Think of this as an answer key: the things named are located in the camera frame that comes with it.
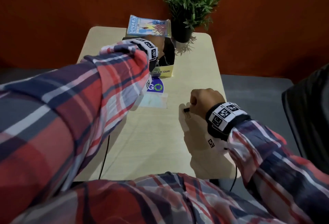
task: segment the red wall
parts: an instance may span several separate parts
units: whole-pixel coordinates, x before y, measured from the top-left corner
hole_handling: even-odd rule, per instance
[[[162,0],[0,0],[0,10],[0,67],[22,68],[75,63],[93,26],[169,17]],[[212,17],[222,74],[297,81],[329,62],[329,0],[222,0]]]

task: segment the table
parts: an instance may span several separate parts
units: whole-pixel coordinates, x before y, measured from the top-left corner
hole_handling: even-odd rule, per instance
[[[91,28],[78,62],[83,56],[97,55],[101,47],[120,41],[125,33],[126,28]],[[228,154],[214,157],[209,154],[208,143],[184,141],[186,133],[179,121],[179,105],[189,102],[191,90],[213,88],[225,97],[211,37],[206,33],[193,33],[193,37],[196,39],[190,43],[190,52],[186,51],[187,45],[178,43],[181,54],[175,57],[173,76],[162,79],[164,92],[168,93],[167,109],[137,107],[111,133],[102,179],[131,180],[166,171],[201,179],[235,176],[235,165]],[[75,180],[98,178],[106,144],[104,141]]]

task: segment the green foliage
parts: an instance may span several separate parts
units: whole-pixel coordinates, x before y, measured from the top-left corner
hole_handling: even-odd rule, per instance
[[[185,23],[186,28],[194,29],[204,25],[208,30],[209,22],[212,22],[208,15],[214,10],[220,0],[164,0],[171,10],[172,18],[179,23]]]

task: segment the cable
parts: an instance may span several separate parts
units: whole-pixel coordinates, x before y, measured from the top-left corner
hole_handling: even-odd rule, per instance
[[[101,172],[99,173],[98,179],[101,179],[101,175],[102,175],[102,172],[103,172],[103,168],[104,168],[104,164],[105,164],[105,159],[106,159],[106,155],[107,155],[107,151],[108,150],[109,150],[109,138],[107,139],[107,147],[106,147],[106,152],[105,152],[105,156],[104,156],[104,161],[103,161]]]
[[[235,178],[234,178],[234,181],[233,181],[233,183],[232,183],[232,186],[231,186],[230,192],[231,192],[232,189],[233,189],[233,186],[234,186],[234,184],[235,184],[236,178],[237,178],[237,166],[235,165]]]

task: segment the plant pot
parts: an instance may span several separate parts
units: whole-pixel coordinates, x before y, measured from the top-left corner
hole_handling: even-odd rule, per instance
[[[180,43],[186,43],[190,40],[193,30],[185,28],[186,24],[177,21],[171,21],[171,34],[174,39]]]

